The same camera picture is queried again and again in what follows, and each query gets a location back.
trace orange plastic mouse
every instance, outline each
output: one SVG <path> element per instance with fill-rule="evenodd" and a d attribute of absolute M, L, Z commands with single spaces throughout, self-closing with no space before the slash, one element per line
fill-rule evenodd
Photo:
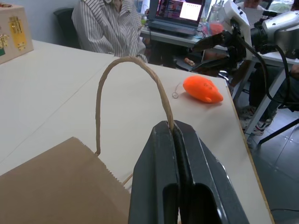
<path fill-rule="evenodd" d="M 219 103 L 223 96 L 214 83 L 202 76 L 190 76 L 184 80 L 183 87 L 187 93 L 206 103 Z"/>

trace gray tile floor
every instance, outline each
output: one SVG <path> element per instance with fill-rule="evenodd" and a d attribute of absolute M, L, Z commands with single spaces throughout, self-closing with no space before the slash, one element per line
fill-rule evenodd
<path fill-rule="evenodd" d="M 239 106 L 248 104 L 242 93 Z M 299 118 L 299 112 L 278 110 L 263 136 L 250 136 L 248 143 L 270 209 L 299 210 L 299 125 L 265 142 L 258 142 Z M 299 212 L 272 211 L 277 224 L 299 224 Z"/>

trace white striped shirt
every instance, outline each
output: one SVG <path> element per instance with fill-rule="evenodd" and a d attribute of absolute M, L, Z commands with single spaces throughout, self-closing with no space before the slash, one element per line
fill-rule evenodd
<path fill-rule="evenodd" d="M 80 0 L 72 20 L 82 49 L 117 57 L 143 55 L 145 45 L 139 38 L 141 18 L 131 0 L 122 0 L 118 12 L 112 0 Z"/>

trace wooden box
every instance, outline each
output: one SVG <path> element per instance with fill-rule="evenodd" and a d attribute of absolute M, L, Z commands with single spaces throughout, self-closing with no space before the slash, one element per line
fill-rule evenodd
<path fill-rule="evenodd" d="M 0 64 L 32 50 L 24 7 L 0 3 Z"/>

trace paper bag handle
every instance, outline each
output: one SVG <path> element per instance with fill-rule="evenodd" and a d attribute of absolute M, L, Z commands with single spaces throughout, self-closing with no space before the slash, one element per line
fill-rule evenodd
<path fill-rule="evenodd" d="M 108 67 L 105 69 L 100 82 L 99 82 L 99 87 L 98 87 L 98 92 L 97 92 L 97 100 L 96 100 L 96 106 L 95 106 L 95 124 L 96 124 L 96 139 L 97 139 L 97 151 L 95 152 L 95 154 L 98 156 L 101 153 L 101 146 L 100 146 L 100 107 L 101 107 L 101 95 L 102 95 L 102 89 L 103 89 L 103 85 L 105 80 L 107 79 L 107 76 L 109 74 L 109 72 L 111 71 L 111 69 L 123 62 L 133 62 L 137 65 L 139 65 L 142 69 L 144 69 L 149 76 L 156 82 L 159 93 L 160 93 L 160 97 L 161 97 L 161 101 L 162 101 L 162 106 L 165 110 L 166 116 L 167 116 L 167 121 L 169 124 L 169 128 L 171 130 L 171 132 L 173 132 L 173 115 L 172 115 L 172 111 L 171 111 L 171 107 L 168 101 L 168 98 L 166 96 L 165 90 L 162 86 L 162 83 L 159 79 L 159 77 L 156 75 L 156 73 L 150 69 L 148 66 L 146 66 L 146 64 L 139 58 L 137 57 L 133 57 L 133 56 L 127 56 L 127 57 L 121 57 L 119 59 L 114 60 L 113 62 L 111 62 Z"/>

